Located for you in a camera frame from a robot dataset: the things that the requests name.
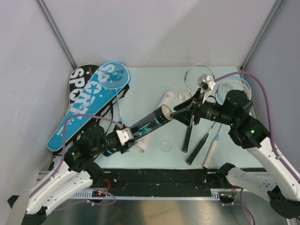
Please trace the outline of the white feather shuttlecock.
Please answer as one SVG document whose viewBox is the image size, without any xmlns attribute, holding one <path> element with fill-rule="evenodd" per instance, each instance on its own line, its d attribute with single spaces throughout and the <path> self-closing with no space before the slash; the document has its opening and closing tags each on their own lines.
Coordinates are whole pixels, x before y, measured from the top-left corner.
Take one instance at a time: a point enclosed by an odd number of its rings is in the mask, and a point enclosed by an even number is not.
<svg viewBox="0 0 300 225">
<path fill-rule="evenodd" d="M 181 92 L 178 94 L 178 99 L 181 103 L 187 101 L 188 99 L 190 99 L 192 97 L 191 93 L 185 93 L 185 92 Z"/>
</svg>

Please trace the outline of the white shuttlecock tube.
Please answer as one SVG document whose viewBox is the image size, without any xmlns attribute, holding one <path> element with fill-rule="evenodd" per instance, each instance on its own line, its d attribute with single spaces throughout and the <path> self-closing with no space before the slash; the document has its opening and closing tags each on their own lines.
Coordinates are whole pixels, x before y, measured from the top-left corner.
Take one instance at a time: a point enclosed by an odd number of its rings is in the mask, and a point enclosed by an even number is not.
<svg viewBox="0 0 300 225">
<path fill-rule="evenodd" d="M 130 127 L 134 138 L 137 140 L 134 145 L 137 151 L 144 153 L 153 138 L 154 131 L 172 120 L 170 106 L 174 99 L 175 94 L 172 91 L 167 91 L 153 112 Z"/>
</svg>

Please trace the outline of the black shuttlecock tube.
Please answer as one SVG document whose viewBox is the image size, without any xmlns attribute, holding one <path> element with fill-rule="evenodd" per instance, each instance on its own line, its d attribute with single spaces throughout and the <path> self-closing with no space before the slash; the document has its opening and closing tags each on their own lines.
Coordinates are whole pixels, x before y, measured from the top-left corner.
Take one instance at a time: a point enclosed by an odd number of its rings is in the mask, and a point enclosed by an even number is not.
<svg viewBox="0 0 300 225">
<path fill-rule="evenodd" d="M 170 107 L 163 104 L 132 126 L 112 131 L 105 138 L 103 155 L 109 157 L 116 152 L 128 152 L 138 140 L 172 121 L 171 113 Z"/>
</svg>

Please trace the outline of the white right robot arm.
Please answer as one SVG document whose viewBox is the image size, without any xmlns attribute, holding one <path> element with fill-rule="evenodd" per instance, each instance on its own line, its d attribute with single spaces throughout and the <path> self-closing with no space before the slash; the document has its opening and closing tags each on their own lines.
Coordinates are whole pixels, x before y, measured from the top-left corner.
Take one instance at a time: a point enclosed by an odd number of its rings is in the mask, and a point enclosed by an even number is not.
<svg viewBox="0 0 300 225">
<path fill-rule="evenodd" d="M 187 126 L 198 124 L 201 118 L 229 125 L 232 141 L 254 156 L 268 172 L 267 178 L 248 174 L 226 163 L 220 167 L 217 184 L 244 188 L 266 200 L 273 210 L 287 219 L 300 216 L 300 174 L 284 162 L 285 157 L 271 142 L 267 128 L 249 114 L 252 102 L 242 90 L 231 90 L 223 104 L 203 102 L 196 93 L 189 100 L 174 107 L 171 117 Z"/>
</svg>

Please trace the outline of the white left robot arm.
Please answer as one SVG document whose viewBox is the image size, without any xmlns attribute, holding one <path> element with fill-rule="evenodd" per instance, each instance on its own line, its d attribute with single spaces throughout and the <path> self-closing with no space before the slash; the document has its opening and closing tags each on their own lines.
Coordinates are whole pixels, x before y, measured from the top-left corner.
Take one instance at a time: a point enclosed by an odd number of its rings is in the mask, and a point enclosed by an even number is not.
<svg viewBox="0 0 300 225">
<path fill-rule="evenodd" d="M 18 224 L 41 225 L 69 197 L 85 188 L 101 186 L 105 175 L 95 163 L 95 155 L 108 151 L 125 153 L 140 137 L 134 127 L 115 128 L 108 135 L 100 126 L 87 129 L 52 173 L 29 191 L 28 205 Z"/>
</svg>

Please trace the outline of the white racket black grip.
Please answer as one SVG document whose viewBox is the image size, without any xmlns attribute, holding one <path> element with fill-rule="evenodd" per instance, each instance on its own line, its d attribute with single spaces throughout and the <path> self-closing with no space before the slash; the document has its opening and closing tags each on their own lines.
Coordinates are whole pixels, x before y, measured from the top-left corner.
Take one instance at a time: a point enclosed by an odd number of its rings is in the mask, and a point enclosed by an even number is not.
<svg viewBox="0 0 300 225">
<path fill-rule="evenodd" d="M 192 88 L 188 82 L 187 82 L 187 77 L 188 77 L 188 73 L 189 71 L 194 68 L 194 67 L 206 67 L 210 70 L 211 72 L 211 75 L 206 75 L 206 74 L 203 74 L 200 76 L 200 81 L 197 81 L 198 83 L 202 84 L 206 84 L 208 85 L 207 88 L 204 88 L 204 99 L 206 100 L 209 96 L 209 94 L 213 91 L 213 88 L 215 86 L 215 73 L 214 71 L 212 70 L 212 68 L 206 64 L 202 64 L 202 63 L 197 63 L 197 64 L 193 64 L 192 66 L 190 66 L 187 71 L 185 72 L 185 75 L 184 75 L 184 83 L 185 85 L 192 91 L 196 92 L 197 90 L 195 88 Z M 192 133 L 192 128 L 193 128 L 193 121 L 191 121 L 188 126 L 187 126 L 187 129 L 186 129 L 186 133 L 185 133 L 185 138 L 184 138 L 184 142 L 183 142 L 183 146 L 182 146 L 182 149 L 181 151 L 184 152 L 184 153 L 187 153 L 188 152 L 188 146 L 189 146 L 189 142 L 190 142 L 190 137 L 191 137 L 191 133 Z"/>
</svg>

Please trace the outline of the clear black tube lid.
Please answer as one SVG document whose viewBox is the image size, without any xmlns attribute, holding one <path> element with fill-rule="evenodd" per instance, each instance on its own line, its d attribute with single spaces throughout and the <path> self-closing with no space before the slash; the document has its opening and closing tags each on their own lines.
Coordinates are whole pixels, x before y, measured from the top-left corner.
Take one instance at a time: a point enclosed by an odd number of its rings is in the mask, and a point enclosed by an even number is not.
<svg viewBox="0 0 300 225">
<path fill-rule="evenodd" d="M 168 140 L 162 141 L 159 147 L 160 147 L 160 150 L 164 153 L 169 153 L 173 149 L 171 142 Z"/>
</svg>

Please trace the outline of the blue racket white grip right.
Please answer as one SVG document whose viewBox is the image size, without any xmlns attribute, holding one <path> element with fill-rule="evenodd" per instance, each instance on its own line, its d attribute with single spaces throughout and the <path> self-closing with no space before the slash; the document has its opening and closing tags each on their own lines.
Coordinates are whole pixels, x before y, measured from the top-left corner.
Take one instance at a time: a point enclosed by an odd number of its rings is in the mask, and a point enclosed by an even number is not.
<svg viewBox="0 0 300 225">
<path fill-rule="evenodd" d="M 233 78 L 226 78 L 221 82 L 219 87 L 217 88 L 217 91 L 215 92 L 216 100 L 219 104 L 223 104 L 225 101 L 225 97 L 227 93 L 231 90 L 242 90 L 245 92 L 248 99 L 251 99 L 252 91 L 250 84 L 244 79 L 240 77 L 233 77 Z M 218 131 L 211 142 L 210 148 L 207 152 L 206 158 L 204 160 L 204 163 L 202 167 L 204 169 L 209 169 L 210 163 L 212 161 L 213 155 L 217 149 L 218 141 L 220 138 L 220 130 L 222 128 L 222 124 L 219 125 Z"/>
</svg>

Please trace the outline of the blue racket white grip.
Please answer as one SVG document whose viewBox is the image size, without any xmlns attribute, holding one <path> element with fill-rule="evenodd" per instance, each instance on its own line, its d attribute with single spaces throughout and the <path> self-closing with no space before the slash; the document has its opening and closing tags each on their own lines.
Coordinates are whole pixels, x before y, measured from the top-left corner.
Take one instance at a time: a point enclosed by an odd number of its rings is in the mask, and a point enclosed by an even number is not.
<svg viewBox="0 0 300 225">
<path fill-rule="evenodd" d="M 248 99 L 251 99 L 252 91 L 250 84 L 244 79 L 240 77 L 233 77 L 233 78 L 226 78 L 221 82 L 219 87 L 217 88 L 217 91 L 215 92 L 216 100 L 219 104 L 223 104 L 225 101 L 225 97 L 227 93 L 231 90 L 242 90 L 245 92 Z M 209 169 L 210 163 L 212 161 L 213 155 L 217 149 L 218 141 L 220 138 L 220 130 L 222 128 L 222 124 L 219 125 L 218 131 L 211 142 L 210 148 L 207 152 L 206 158 L 204 160 L 204 163 L 202 167 L 204 169 Z"/>
<path fill-rule="evenodd" d="M 124 124 L 121 115 L 119 91 L 124 88 L 130 81 L 131 75 L 128 69 L 118 61 L 110 61 L 100 67 L 98 81 L 101 86 L 107 90 L 116 92 L 117 105 L 119 108 L 120 121 Z"/>
</svg>

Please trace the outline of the blue sport racket cover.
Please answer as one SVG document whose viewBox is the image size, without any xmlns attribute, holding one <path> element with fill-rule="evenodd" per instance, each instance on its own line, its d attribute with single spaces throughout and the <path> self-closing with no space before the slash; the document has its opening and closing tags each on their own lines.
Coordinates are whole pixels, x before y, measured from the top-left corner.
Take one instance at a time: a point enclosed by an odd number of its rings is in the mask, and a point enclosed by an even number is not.
<svg viewBox="0 0 300 225">
<path fill-rule="evenodd" d="M 107 90 L 98 81 L 100 67 L 84 86 L 77 86 L 70 92 L 70 109 L 46 146 L 55 152 L 62 149 L 63 141 L 69 141 L 90 120 L 85 114 L 96 115 L 116 98 L 116 92 Z"/>
</svg>

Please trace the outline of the blue racket white grip left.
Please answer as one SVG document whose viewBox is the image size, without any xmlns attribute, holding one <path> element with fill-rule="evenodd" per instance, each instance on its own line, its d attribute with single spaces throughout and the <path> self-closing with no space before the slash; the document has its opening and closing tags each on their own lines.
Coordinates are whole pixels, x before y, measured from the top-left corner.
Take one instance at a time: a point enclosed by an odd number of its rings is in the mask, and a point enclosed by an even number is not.
<svg viewBox="0 0 300 225">
<path fill-rule="evenodd" d="M 101 86 L 107 90 L 116 92 L 117 105 L 119 108 L 120 121 L 124 124 L 121 115 L 119 91 L 124 88 L 130 81 L 131 75 L 128 69 L 118 61 L 110 61 L 100 67 L 98 81 Z"/>
</svg>

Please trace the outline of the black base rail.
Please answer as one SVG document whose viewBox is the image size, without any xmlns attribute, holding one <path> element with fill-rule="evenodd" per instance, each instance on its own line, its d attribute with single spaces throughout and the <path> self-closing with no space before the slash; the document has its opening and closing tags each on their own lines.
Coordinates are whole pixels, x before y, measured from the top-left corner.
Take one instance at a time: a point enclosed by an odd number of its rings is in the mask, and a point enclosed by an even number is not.
<svg viewBox="0 0 300 225">
<path fill-rule="evenodd" d="M 119 197 L 207 197 L 212 189 L 229 189 L 225 176 L 204 169 L 104 169 L 93 188 Z"/>
</svg>

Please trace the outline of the grey aluminium frame post right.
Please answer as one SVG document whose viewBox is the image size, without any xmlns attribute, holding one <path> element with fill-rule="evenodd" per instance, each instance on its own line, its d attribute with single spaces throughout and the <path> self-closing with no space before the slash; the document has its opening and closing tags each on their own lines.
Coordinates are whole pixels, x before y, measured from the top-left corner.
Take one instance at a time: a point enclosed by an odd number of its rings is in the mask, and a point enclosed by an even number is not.
<svg viewBox="0 0 300 225">
<path fill-rule="evenodd" d="M 279 12 L 281 11 L 281 9 L 285 3 L 286 3 L 285 0 L 276 0 L 274 2 L 273 6 L 271 7 L 271 10 L 269 11 L 265 21 L 263 22 L 258 34 L 256 35 L 254 42 L 252 43 L 248 53 L 246 54 L 241 66 L 240 66 L 241 71 L 244 71 L 246 69 L 247 65 L 249 64 L 249 62 L 255 55 L 258 47 L 260 46 L 263 39 L 267 35 L 269 29 L 271 28 L 272 24 L 274 23 L 276 17 L 278 16 Z"/>
</svg>

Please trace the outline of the grey aluminium frame post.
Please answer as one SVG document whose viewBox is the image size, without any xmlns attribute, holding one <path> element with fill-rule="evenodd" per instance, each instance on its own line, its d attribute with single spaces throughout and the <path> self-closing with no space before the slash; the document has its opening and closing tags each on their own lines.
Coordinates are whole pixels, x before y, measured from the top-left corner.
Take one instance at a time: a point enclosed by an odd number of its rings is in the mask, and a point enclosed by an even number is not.
<svg viewBox="0 0 300 225">
<path fill-rule="evenodd" d="M 246 54 L 241 66 L 240 66 L 241 71 L 244 71 L 246 69 L 247 65 L 249 64 L 249 62 L 255 55 L 258 47 L 260 46 L 263 39 L 267 35 L 269 29 L 271 28 L 272 24 L 274 23 L 276 17 L 278 16 L 279 12 L 281 11 L 281 9 L 285 3 L 286 3 L 285 0 L 276 0 L 274 2 L 273 6 L 271 7 L 271 10 L 269 11 L 265 21 L 263 22 L 258 34 L 256 35 L 254 42 L 252 43 L 248 53 Z"/>
<path fill-rule="evenodd" d="M 75 69 L 77 64 L 68 48 L 67 43 L 65 42 L 59 27 L 57 26 L 48 6 L 46 5 L 44 0 L 36 0 L 35 3 L 37 4 L 42 16 L 44 17 L 46 23 L 48 24 L 51 32 L 53 33 L 59 47 L 62 49 L 66 59 L 68 60 L 70 66 Z"/>
</svg>

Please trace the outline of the grey aluminium frame post left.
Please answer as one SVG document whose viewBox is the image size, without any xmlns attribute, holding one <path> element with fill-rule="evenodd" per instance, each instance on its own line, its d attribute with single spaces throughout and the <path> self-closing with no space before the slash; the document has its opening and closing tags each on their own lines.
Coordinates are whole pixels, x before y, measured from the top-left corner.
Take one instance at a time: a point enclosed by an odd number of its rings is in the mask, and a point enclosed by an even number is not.
<svg viewBox="0 0 300 225">
<path fill-rule="evenodd" d="M 59 27 L 57 26 L 48 6 L 46 5 L 44 0 L 36 0 L 35 3 L 37 4 L 42 16 L 44 17 L 46 23 L 48 24 L 51 32 L 53 33 L 59 47 L 62 49 L 66 59 L 68 60 L 70 66 L 75 69 L 77 64 L 68 48 L 67 43 L 65 42 Z"/>
</svg>

